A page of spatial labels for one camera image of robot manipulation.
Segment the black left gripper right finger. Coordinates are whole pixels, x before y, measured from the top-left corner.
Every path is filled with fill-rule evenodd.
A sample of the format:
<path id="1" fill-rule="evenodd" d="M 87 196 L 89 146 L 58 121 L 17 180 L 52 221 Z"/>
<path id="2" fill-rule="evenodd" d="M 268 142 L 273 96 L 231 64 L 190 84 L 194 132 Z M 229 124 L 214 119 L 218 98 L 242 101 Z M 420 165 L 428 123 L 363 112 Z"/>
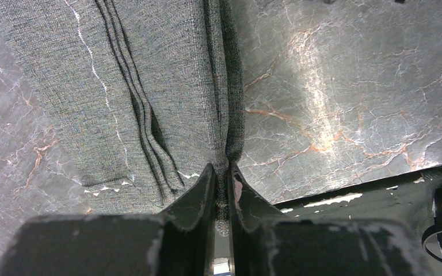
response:
<path id="1" fill-rule="evenodd" d="M 231 163 L 227 171 L 232 275 L 275 275 L 271 259 L 279 252 L 271 223 L 289 217 L 270 204 Z"/>

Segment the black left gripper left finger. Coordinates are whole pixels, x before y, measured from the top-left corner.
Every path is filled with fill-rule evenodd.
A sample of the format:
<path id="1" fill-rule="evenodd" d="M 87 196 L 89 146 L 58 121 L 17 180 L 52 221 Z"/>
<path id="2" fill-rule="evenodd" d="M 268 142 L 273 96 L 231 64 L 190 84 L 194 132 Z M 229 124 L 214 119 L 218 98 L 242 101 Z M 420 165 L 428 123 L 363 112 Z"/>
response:
<path id="1" fill-rule="evenodd" d="M 163 227 L 157 275 L 213 275 L 217 176 L 208 163 L 196 183 L 161 212 Z"/>

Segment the grey cloth napkin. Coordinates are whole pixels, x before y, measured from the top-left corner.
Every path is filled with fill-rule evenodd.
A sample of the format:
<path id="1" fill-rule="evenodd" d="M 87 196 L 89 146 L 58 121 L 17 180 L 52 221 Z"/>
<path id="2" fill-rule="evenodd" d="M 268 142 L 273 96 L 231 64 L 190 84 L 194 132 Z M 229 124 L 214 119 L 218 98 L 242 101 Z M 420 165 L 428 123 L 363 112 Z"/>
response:
<path id="1" fill-rule="evenodd" d="M 229 1 L 0 1 L 0 34 L 94 213 L 157 213 L 242 154 Z"/>

